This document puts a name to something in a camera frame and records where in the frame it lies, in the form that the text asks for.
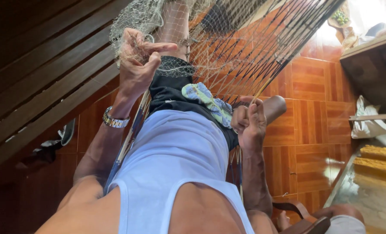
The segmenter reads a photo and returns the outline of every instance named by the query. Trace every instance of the watch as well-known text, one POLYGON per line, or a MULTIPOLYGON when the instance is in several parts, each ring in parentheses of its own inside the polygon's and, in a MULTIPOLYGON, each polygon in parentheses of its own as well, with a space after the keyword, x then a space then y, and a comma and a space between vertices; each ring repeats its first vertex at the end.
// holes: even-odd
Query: watch
POLYGON ((118 120, 114 119, 111 116, 108 115, 109 111, 112 109, 112 106, 108 107, 105 110, 105 113, 103 114, 103 123, 107 126, 116 127, 116 128, 123 128, 128 125, 129 117, 124 120, 118 120))

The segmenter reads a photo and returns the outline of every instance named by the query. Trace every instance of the forearm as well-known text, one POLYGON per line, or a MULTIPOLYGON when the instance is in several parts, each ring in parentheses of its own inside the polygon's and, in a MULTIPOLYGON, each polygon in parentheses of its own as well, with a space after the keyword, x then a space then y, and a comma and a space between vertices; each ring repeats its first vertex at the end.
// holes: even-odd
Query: forearm
MULTIPOLYGON (((109 115, 115 119, 128 118, 136 101, 136 98, 126 96, 123 93, 118 93, 112 109, 109 111, 109 115)), ((123 130, 124 128, 114 128, 104 123, 101 124, 98 133, 76 168, 74 181, 88 175, 95 175, 100 183, 104 184, 121 147, 123 130)))
POLYGON ((265 179, 265 163, 262 152, 244 152, 242 189, 245 210, 259 210, 271 216, 272 199, 265 179))

